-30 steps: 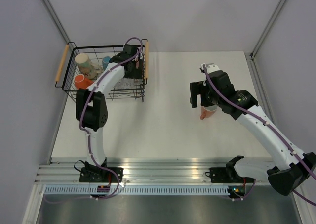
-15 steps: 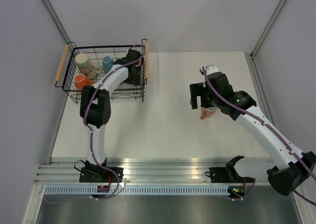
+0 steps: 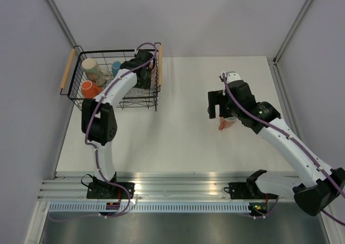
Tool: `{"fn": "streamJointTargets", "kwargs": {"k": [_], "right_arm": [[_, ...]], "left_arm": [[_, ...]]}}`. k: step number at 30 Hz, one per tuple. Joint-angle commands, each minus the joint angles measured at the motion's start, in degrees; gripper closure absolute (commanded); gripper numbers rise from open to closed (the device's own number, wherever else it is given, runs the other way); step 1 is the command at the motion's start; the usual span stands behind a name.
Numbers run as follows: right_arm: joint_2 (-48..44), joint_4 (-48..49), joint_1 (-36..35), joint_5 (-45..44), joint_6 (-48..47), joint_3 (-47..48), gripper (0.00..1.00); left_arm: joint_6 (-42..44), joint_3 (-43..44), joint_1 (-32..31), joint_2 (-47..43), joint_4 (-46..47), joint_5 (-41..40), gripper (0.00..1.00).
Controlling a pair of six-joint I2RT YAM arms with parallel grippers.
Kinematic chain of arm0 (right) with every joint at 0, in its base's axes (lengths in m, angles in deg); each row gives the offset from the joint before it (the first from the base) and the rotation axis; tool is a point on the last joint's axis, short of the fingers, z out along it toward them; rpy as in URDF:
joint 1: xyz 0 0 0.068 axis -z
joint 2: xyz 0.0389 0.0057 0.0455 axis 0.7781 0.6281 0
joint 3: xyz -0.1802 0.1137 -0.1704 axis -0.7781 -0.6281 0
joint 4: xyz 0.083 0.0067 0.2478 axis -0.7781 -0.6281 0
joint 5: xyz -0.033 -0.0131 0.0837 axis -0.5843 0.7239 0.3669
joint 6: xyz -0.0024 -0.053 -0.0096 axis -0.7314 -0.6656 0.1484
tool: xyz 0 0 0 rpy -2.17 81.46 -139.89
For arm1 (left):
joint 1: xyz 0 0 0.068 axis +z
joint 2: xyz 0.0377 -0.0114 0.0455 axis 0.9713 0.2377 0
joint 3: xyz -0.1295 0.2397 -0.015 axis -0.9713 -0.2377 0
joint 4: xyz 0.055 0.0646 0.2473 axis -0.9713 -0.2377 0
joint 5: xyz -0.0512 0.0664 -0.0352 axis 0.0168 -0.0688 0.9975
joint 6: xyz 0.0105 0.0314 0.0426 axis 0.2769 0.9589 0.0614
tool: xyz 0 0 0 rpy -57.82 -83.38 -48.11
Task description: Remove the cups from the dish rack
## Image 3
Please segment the salmon pink mug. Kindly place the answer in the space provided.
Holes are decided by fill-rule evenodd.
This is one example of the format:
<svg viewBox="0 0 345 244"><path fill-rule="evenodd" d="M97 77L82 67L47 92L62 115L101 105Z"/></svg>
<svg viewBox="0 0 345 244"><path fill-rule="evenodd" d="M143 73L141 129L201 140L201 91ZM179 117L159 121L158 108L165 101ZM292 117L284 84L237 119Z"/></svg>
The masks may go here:
<svg viewBox="0 0 345 244"><path fill-rule="evenodd" d="M228 117L228 118L220 117L218 130L222 131L224 129L227 129L233 126L236 121L237 121L237 118L235 117Z"/></svg>

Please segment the blue mug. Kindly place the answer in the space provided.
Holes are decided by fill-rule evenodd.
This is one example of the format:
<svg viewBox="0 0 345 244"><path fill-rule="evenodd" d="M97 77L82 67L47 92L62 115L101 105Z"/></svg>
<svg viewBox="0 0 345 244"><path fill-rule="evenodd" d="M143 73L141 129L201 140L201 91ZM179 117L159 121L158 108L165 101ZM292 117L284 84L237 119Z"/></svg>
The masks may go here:
<svg viewBox="0 0 345 244"><path fill-rule="evenodd" d="M119 61L115 61L112 63L112 75L113 77L115 78L119 72L119 69L120 69L120 66L121 66L121 63Z"/></svg>

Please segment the pink patterned ceramic mug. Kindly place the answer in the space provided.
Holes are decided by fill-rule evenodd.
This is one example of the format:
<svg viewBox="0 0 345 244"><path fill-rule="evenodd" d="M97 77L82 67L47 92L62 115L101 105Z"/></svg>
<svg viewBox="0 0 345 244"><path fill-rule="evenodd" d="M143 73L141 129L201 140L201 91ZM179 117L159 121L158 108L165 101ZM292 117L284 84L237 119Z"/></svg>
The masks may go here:
<svg viewBox="0 0 345 244"><path fill-rule="evenodd" d="M150 89L156 88L156 72L157 72L157 65L155 62L151 62L149 65L149 68L151 69L151 77L150 77Z"/></svg>

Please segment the faceted clear glass cup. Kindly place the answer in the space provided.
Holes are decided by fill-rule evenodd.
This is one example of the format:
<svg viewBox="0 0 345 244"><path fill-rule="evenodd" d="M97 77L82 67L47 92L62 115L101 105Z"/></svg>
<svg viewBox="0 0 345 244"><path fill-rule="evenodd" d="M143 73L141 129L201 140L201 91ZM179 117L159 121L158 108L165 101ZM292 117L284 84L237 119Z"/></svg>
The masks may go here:
<svg viewBox="0 0 345 244"><path fill-rule="evenodd" d="M150 89L131 88L125 95L125 97L146 97L150 96Z"/></svg>

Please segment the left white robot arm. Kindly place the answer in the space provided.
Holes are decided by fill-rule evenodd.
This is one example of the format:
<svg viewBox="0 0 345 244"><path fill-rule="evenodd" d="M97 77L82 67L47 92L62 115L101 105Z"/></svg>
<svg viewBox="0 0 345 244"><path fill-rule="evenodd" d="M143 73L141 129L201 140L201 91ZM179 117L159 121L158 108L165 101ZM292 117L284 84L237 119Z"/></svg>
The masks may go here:
<svg viewBox="0 0 345 244"><path fill-rule="evenodd" d="M107 199L118 192L112 155L112 141L118 130L115 108L138 82L150 78L155 57L155 53L147 50L135 50L134 57L120 65L109 85L95 98L85 99L82 103L81 129L85 144L93 149L94 176L103 181L99 193Z"/></svg>

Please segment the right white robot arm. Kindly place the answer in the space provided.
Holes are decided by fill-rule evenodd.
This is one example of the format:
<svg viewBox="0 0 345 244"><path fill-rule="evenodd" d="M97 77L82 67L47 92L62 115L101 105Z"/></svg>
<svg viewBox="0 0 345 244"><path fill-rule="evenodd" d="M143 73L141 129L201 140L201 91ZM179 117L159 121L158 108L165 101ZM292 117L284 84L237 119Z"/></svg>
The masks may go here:
<svg viewBox="0 0 345 244"><path fill-rule="evenodd" d="M239 120L260 136L288 162L298 179L258 170L246 180L252 198L263 194L292 198L305 213L316 216L338 196L344 195L344 169L332 168L312 153L268 102L256 101L247 82L237 73L223 72L224 89L208 92L208 114L226 121Z"/></svg>

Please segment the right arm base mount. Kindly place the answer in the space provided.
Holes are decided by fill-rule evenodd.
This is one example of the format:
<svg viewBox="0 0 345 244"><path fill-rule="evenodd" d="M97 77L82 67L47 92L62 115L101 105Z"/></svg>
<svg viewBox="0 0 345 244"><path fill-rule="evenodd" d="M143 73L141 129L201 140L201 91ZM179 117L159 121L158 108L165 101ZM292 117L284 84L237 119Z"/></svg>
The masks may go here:
<svg viewBox="0 0 345 244"><path fill-rule="evenodd" d="M258 170L247 177L245 182L229 182L223 191L230 195L232 200L246 199L246 200L276 200L277 195L271 193L263 193L256 185L259 176L267 173L266 170Z"/></svg>

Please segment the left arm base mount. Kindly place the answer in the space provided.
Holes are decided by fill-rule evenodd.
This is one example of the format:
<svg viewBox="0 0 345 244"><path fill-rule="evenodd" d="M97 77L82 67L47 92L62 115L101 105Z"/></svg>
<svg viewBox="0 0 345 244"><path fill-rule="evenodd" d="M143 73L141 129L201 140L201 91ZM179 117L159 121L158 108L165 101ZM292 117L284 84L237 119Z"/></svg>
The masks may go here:
<svg viewBox="0 0 345 244"><path fill-rule="evenodd" d="M80 182L87 187L87 199L128 200L128 197L133 198L135 192L135 183L117 182L116 177L111 180L111 183L116 183L121 187L101 181L91 174L85 174Z"/></svg>

